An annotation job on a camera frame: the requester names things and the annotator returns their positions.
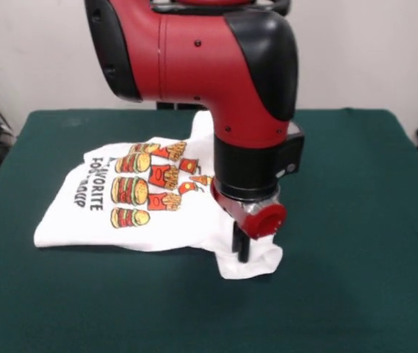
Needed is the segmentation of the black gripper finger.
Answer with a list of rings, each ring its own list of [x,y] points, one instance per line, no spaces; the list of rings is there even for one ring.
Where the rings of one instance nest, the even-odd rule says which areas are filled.
[[[233,224],[233,235],[231,250],[233,253],[238,253],[241,249],[242,242],[242,230],[239,228],[238,223],[235,221]]]
[[[241,231],[239,233],[238,260],[247,263],[250,257],[251,239]]]

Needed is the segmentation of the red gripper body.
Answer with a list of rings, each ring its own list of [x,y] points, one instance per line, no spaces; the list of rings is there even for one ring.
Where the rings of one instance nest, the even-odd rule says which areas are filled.
[[[275,234],[286,220],[287,209],[279,201],[280,187],[267,198],[247,202],[222,194],[217,188],[217,181],[212,181],[211,193],[219,206],[251,239],[257,240]]]

